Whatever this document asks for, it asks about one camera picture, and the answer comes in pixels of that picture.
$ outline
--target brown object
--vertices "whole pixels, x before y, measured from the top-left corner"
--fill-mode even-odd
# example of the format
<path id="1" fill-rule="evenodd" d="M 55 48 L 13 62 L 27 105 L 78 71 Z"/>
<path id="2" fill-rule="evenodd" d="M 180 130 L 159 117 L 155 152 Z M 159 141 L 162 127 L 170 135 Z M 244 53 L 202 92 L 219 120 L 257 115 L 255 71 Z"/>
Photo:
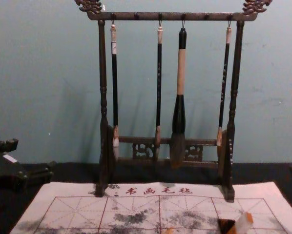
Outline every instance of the brown object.
<path id="1" fill-rule="evenodd" d="M 186 62 L 186 49 L 179 50 L 177 67 L 177 94 L 184 94 L 184 79 L 185 79 L 185 62 Z"/>
<path id="2" fill-rule="evenodd" d="M 182 13 L 182 12 L 101 12 L 101 3 L 99 0 L 75 0 L 77 5 L 82 5 L 80 10 L 87 13 L 90 20 L 97 20 L 99 25 L 99 68 L 100 68 L 100 91 L 101 91 L 101 154 L 100 154 L 100 179 L 96 184 L 96 195 L 102 196 L 108 183 L 111 182 L 112 174 L 114 171 L 114 153 L 112 150 L 113 128 L 108 125 L 107 113 L 107 99 L 106 99 L 106 57 L 105 57 L 105 36 L 104 25 L 105 20 L 155 20 L 161 22 L 165 20 L 178 20 L 178 21 L 236 21 L 237 32 L 235 41 L 235 53 L 233 63 L 233 75 L 231 82 L 231 99 L 229 105 L 229 122 L 227 130 L 223 131 L 221 146 L 218 146 L 218 161 L 204 161 L 202 162 L 202 146 L 216 146 L 216 139 L 185 139 L 184 140 L 184 159 L 183 166 L 193 167 L 209 167 L 219 168 L 219 177 L 223 188 L 224 198 L 228 202 L 234 201 L 234 189 L 232 186 L 232 163 L 233 163 L 233 147 L 234 147 L 234 134 L 235 134 L 235 110 L 236 98 L 238 92 L 238 81 L 241 62 L 242 51 L 242 37 L 243 28 L 246 21 L 256 20 L 258 13 L 266 9 L 272 0 L 246 0 L 244 12 L 240 13 L 217 13 L 217 12 L 200 12 L 200 13 Z M 156 163 L 160 165 L 167 165 L 170 160 L 160 159 L 158 161 L 152 160 L 145 148 L 150 149 L 154 153 L 155 144 L 158 145 L 157 137 L 132 137 L 132 136 L 119 136 L 119 142 L 131 143 L 133 148 L 133 158 L 119 157 L 118 163 L 124 164 L 143 164 L 149 165 Z M 161 144 L 171 144 L 173 138 L 162 138 Z M 140 158 L 137 154 L 143 151 L 146 157 Z M 189 154 L 198 156 L 198 160 L 192 161 L 193 157 L 188 157 Z"/>
<path id="3" fill-rule="evenodd" d="M 232 219 L 218 219 L 218 225 L 221 234 L 227 234 L 227 232 L 234 226 L 235 220 Z"/>

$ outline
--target brush rack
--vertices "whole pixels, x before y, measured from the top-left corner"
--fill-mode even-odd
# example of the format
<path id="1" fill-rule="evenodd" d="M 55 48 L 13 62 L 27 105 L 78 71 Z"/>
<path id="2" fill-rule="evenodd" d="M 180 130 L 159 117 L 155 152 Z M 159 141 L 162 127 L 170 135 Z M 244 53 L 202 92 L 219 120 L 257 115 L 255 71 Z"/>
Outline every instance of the brush rack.
<path id="1" fill-rule="evenodd" d="M 266 11 L 266 6 L 272 0 L 245 0 L 241 13 L 179 13 L 179 12 L 102 12 L 100 0 L 75 0 L 80 10 L 87 13 L 90 20 L 98 22 L 99 30 L 99 69 L 101 91 L 101 154 L 100 179 L 96 184 L 96 196 L 103 196 L 104 190 L 111 181 L 116 164 L 142 164 L 142 165 L 169 165 L 169 159 L 156 159 L 155 137 L 119 136 L 120 143 L 131 143 L 133 157 L 119 157 L 117 160 L 113 153 L 112 138 L 113 127 L 107 120 L 107 82 L 106 82 L 106 51 L 105 51 L 105 21 L 106 20 L 179 20 L 179 21 L 236 21 L 236 41 L 233 62 L 233 72 L 230 90 L 229 121 L 227 129 L 223 131 L 222 144 L 217 146 L 216 139 L 186 139 L 186 156 L 182 167 L 207 167 L 218 170 L 224 198 L 233 202 L 235 192 L 232 186 L 232 163 L 235 135 L 235 110 L 238 91 L 240 61 L 242 52 L 243 29 L 246 21 L 255 21 L 258 14 Z M 170 138 L 161 138 L 160 144 L 169 144 Z M 216 146 L 218 160 L 202 161 L 204 146 Z"/>

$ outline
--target wooden base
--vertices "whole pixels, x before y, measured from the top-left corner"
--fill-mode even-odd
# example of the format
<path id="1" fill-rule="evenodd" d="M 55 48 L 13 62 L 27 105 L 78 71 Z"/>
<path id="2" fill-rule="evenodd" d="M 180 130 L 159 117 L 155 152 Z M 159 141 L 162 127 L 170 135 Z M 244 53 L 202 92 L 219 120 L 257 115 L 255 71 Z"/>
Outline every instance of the wooden base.
<path id="1" fill-rule="evenodd" d="M 226 202 L 234 202 L 235 190 L 233 186 L 222 185 L 223 196 Z"/>
<path id="2" fill-rule="evenodd" d="M 107 126 L 107 136 L 103 141 L 102 145 L 102 155 L 100 158 L 100 179 L 96 184 L 95 196 L 102 197 L 104 195 L 105 189 L 108 187 L 108 184 L 111 183 L 112 177 L 115 171 L 116 164 L 126 164 L 126 165 L 156 165 L 156 166 L 167 166 L 170 164 L 169 159 L 158 159 L 154 160 L 153 158 L 148 156 L 145 157 L 136 157 L 133 158 L 125 158 L 120 157 L 116 160 L 113 153 L 112 146 L 112 138 L 113 138 L 113 127 Z M 144 145 L 144 149 L 140 150 L 141 152 L 146 151 L 147 146 L 151 147 L 154 144 L 155 138 L 146 138 L 146 137 L 119 137 L 120 142 L 124 143 L 132 143 L 133 145 L 133 154 L 136 154 L 141 145 Z M 221 146 L 217 146 L 218 151 L 218 161 L 202 161 L 202 156 L 197 158 L 196 160 L 189 161 L 189 157 L 187 160 L 183 161 L 182 167 L 200 167 L 200 168 L 215 168 L 218 169 L 219 181 L 221 181 L 220 185 L 222 185 L 223 196 L 227 202 L 234 202 L 235 191 L 231 184 L 231 164 L 225 163 L 230 161 L 229 155 L 227 155 L 226 150 L 226 142 L 227 139 L 227 131 L 223 131 L 222 144 Z M 165 138 L 164 143 L 169 143 L 169 139 Z M 195 140 L 189 139 L 186 140 L 187 146 L 195 148 L 195 146 L 208 145 L 208 146 L 216 146 L 216 140 Z"/>

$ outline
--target brush handle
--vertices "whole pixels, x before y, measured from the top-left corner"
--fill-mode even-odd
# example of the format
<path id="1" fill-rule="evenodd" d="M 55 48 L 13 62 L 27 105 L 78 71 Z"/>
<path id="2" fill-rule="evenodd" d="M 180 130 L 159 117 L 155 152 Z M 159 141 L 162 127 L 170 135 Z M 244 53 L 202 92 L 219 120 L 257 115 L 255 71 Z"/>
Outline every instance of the brush handle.
<path id="1" fill-rule="evenodd" d="M 223 125 L 224 100 L 225 100 L 226 78 L 227 78 L 227 73 L 228 73 L 229 44 L 230 44 L 231 33 L 232 33 L 232 30 L 231 28 L 228 27 L 226 31 L 226 46 L 225 46 L 221 104 L 220 104 L 220 117 L 219 117 L 220 128 L 222 128 L 222 125 Z"/>
<path id="2" fill-rule="evenodd" d="M 185 107 L 184 107 L 184 78 L 185 78 L 185 55 L 186 55 L 187 33 L 182 28 L 179 33 L 179 56 L 177 70 L 177 95 L 174 107 L 172 132 L 185 132 Z"/>
<path id="3" fill-rule="evenodd" d="M 156 135 L 155 135 L 155 158 L 159 156 L 159 147 L 160 147 L 160 112 L 161 112 L 161 68 L 162 68 L 162 35 L 163 30 L 160 26 L 158 28 L 158 50 L 157 50 L 157 113 L 156 113 Z"/>
<path id="4" fill-rule="evenodd" d="M 110 32 L 113 88 L 113 126 L 118 126 L 117 29 L 114 24 L 111 25 Z"/>
<path id="5" fill-rule="evenodd" d="M 157 118 L 156 126 L 160 126 L 160 110 L 161 110 L 161 68 L 162 68 L 162 27 L 158 28 L 158 51 L 157 51 Z"/>

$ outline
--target black table surface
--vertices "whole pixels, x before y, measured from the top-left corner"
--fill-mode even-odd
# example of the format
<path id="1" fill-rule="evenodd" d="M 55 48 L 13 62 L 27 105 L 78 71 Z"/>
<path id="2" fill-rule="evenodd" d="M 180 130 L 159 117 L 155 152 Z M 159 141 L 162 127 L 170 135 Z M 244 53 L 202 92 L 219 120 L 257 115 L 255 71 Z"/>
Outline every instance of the black table surface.
<path id="1" fill-rule="evenodd" d="M 33 170 L 42 164 L 24 165 Z M 53 168 L 53 182 L 93 183 L 98 181 L 97 164 L 61 163 Z M 292 206 L 292 173 L 287 163 L 235 163 L 233 165 L 233 183 L 247 184 L 274 181 Z M 208 168 L 124 166 L 116 168 L 113 183 L 133 182 L 170 182 L 193 184 L 218 184 L 217 171 Z M 30 205 L 40 187 L 28 188 L 23 193 L 0 190 L 0 234 L 8 234 Z"/>

